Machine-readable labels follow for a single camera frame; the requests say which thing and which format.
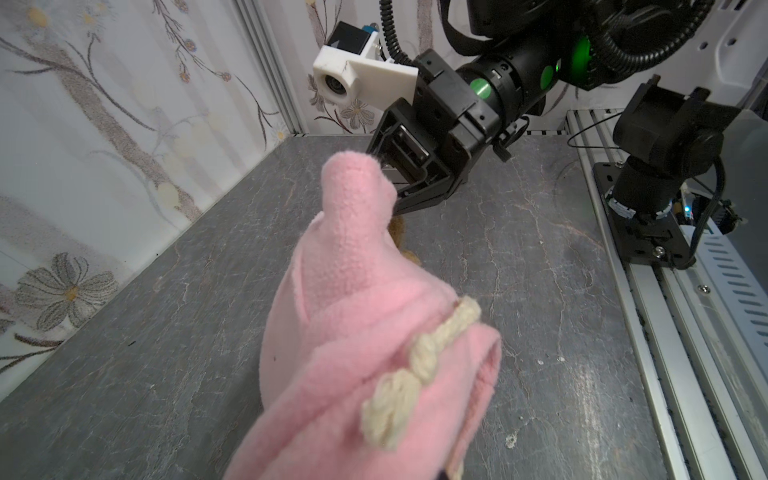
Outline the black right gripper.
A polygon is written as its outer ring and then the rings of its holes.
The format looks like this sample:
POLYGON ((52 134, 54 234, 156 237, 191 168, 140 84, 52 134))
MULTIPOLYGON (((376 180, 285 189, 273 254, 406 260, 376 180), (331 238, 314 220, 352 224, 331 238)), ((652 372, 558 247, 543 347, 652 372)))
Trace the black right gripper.
POLYGON ((509 146, 524 133, 516 124, 530 107, 530 60, 519 49, 497 49, 457 69, 428 50, 414 64, 413 99, 385 110, 367 149, 406 181, 396 215, 447 200, 487 148, 509 160, 509 146))

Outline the brown plush teddy bear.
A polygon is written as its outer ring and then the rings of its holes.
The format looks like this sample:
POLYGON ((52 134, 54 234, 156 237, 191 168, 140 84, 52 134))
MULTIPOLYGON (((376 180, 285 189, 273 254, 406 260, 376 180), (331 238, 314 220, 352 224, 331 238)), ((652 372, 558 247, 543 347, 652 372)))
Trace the brown plush teddy bear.
POLYGON ((387 230, 400 254, 415 265, 421 266, 421 260, 412 251, 404 248, 406 232, 404 218, 402 216, 393 216, 388 224, 387 230))

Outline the pink bear hoodie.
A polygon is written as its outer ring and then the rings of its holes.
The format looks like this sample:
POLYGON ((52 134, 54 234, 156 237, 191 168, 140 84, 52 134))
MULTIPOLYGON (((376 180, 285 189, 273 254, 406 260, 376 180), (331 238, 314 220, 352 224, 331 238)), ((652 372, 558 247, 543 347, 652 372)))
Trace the pink bear hoodie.
POLYGON ((378 161, 333 155, 322 209, 274 297, 259 360, 263 413, 229 479, 458 479, 494 394, 499 332, 405 257, 378 161))

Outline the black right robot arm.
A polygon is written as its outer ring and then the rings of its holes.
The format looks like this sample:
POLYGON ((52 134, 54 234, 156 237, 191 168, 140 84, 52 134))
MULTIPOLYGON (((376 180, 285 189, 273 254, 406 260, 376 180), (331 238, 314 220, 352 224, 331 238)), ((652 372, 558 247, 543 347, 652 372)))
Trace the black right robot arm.
POLYGON ((392 4, 380 5, 389 57, 417 73, 409 94, 385 102, 368 148, 405 179, 399 215, 447 200, 485 151, 508 160, 560 83, 590 91, 650 72, 667 89, 703 87, 737 105, 767 70, 763 1, 471 1, 469 34, 449 10, 439 3, 448 43, 466 59, 458 67, 432 49, 407 55, 392 4))

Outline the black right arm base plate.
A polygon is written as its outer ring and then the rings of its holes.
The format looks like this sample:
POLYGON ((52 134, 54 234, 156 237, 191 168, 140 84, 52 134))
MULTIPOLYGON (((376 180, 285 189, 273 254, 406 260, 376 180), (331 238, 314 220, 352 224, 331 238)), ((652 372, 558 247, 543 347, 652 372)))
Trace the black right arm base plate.
POLYGON ((620 168, 601 162, 596 163, 592 171, 620 260, 631 264, 685 269, 690 259, 690 247, 673 213, 649 220, 622 216, 609 205, 620 168))

